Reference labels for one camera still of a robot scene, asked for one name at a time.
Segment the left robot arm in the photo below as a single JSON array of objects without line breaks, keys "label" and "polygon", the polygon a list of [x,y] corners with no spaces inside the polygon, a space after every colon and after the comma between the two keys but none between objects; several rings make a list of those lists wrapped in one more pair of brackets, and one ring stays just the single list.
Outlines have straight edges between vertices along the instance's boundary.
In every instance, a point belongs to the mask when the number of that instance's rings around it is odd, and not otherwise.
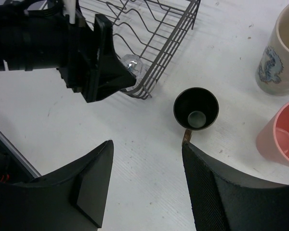
[{"label": "left robot arm", "polygon": [[115,52],[113,24],[105,15],[97,13],[89,26],[77,0],[51,0],[44,10],[33,4],[0,5],[0,71],[55,68],[88,103],[135,85],[135,74]]}]

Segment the small clear glass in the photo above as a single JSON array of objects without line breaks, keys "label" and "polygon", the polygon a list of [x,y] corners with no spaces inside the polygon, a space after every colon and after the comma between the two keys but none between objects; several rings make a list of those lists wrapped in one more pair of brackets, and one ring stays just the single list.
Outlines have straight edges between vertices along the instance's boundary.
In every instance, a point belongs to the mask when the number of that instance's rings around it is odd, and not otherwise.
[{"label": "small clear glass", "polygon": [[131,91],[138,87],[147,73],[149,66],[140,59],[139,56],[134,54],[126,54],[124,55],[120,61],[122,64],[136,76],[136,83],[132,87],[128,87],[125,90]]}]

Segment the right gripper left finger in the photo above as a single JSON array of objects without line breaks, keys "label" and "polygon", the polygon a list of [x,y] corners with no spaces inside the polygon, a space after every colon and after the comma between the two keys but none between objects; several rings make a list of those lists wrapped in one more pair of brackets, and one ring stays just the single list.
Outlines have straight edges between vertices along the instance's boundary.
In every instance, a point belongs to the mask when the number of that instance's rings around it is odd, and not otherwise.
[{"label": "right gripper left finger", "polygon": [[0,231],[96,231],[107,200],[114,144],[34,178],[23,165],[0,172]]}]

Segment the brown ceramic cup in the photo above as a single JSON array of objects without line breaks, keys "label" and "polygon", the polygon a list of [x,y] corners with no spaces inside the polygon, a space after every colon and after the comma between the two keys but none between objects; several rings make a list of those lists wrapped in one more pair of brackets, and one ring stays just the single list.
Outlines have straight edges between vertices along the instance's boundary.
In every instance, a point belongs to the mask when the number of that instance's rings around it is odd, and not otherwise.
[{"label": "brown ceramic cup", "polygon": [[210,127],[218,117],[219,103],[209,90],[193,87],[181,92],[174,101],[173,114],[185,129],[182,144],[190,142],[193,131]]}]

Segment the cream floral mug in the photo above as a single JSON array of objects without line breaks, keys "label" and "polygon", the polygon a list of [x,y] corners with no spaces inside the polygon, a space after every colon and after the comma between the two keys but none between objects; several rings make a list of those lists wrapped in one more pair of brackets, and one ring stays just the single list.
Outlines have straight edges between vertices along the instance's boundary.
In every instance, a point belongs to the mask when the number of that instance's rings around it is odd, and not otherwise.
[{"label": "cream floral mug", "polygon": [[289,94],[289,4],[280,13],[265,47],[255,79],[264,92]]}]

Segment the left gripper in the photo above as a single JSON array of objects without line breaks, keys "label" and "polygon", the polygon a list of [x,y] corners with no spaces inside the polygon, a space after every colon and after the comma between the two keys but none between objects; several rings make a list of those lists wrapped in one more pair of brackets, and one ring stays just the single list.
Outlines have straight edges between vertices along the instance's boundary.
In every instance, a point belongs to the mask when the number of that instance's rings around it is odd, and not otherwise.
[{"label": "left gripper", "polygon": [[132,87],[136,75],[119,60],[113,42],[113,24],[103,14],[96,14],[93,29],[76,2],[75,23],[69,23],[62,0],[50,0],[46,10],[30,10],[27,15],[66,23],[67,62],[57,69],[66,86],[74,92],[83,92],[86,102],[101,101],[112,94]]}]

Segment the pink plastic cup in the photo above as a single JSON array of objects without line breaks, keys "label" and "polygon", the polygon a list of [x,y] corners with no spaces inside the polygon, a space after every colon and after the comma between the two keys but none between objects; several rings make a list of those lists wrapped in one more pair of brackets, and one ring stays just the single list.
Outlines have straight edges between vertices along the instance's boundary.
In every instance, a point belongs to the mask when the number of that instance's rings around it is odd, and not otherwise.
[{"label": "pink plastic cup", "polygon": [[259,132],[256,148],[265,159],[289,167],[289,102]]}]

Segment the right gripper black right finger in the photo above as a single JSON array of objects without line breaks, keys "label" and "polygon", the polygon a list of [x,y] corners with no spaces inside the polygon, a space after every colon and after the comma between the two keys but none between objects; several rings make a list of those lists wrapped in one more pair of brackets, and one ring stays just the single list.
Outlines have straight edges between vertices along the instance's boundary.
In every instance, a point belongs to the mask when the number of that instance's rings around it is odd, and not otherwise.
[{"label": "right gripper black right finger", "polygon": [[184,171],[198,231],[289,231],[289,185],[243,173],[189,142]]}]

